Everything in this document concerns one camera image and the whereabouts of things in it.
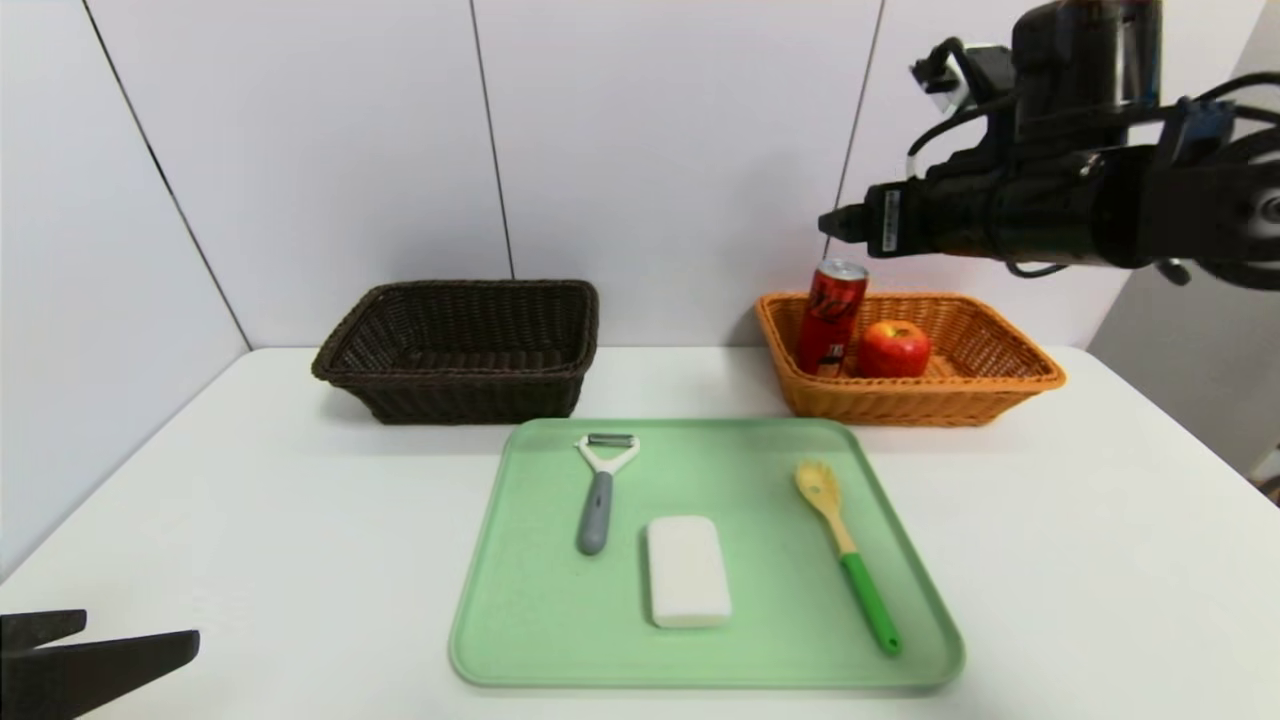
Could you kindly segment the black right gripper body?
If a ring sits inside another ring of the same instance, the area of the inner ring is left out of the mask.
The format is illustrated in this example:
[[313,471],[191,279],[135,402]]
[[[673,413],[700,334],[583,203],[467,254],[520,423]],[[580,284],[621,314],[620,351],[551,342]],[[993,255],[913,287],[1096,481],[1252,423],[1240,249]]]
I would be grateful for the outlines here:
[[870,187],[870,255],[993,258],[989,205],[1000,179],[1001,165],[992,161],[945,161],[923,177]]

